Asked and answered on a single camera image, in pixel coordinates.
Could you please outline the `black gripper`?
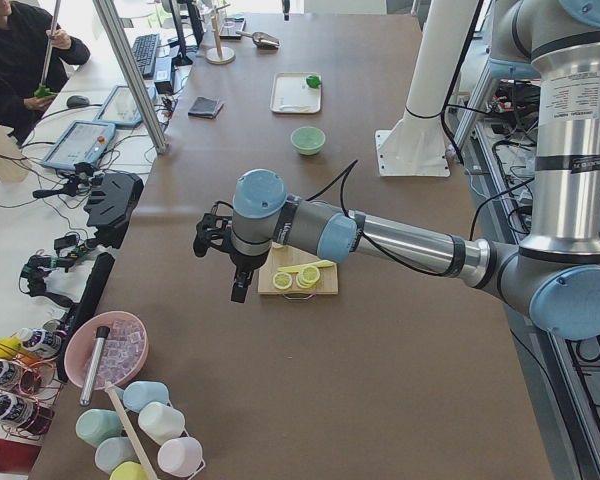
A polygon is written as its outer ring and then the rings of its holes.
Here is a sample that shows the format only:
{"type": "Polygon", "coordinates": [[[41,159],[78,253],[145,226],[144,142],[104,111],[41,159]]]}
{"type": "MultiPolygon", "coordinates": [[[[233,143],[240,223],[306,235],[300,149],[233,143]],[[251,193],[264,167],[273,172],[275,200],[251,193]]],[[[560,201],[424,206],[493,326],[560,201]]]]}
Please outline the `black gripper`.
{"type": "Polygon", "coordinates": [[[253,278],[253,271],[262,267],[268,258],[268,242],[248,243],[231,239],[230,258],[236,267],[231,290],[231,301],[244,303],[253,278]]]}

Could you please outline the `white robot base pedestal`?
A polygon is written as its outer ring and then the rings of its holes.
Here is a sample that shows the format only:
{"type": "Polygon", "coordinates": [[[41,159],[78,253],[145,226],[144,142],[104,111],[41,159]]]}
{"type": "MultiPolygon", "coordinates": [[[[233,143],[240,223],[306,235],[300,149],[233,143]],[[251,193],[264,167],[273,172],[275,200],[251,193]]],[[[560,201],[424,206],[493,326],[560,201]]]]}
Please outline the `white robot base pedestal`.
{"type": "Polygon", "coordinates": [[[383,177],[447,177],[441,126],[447,94],[465,42],[473,35],[481,3],[433,1],[424,25],[405,110],[390,130],[376,132],[376,154],[383,177]]]}

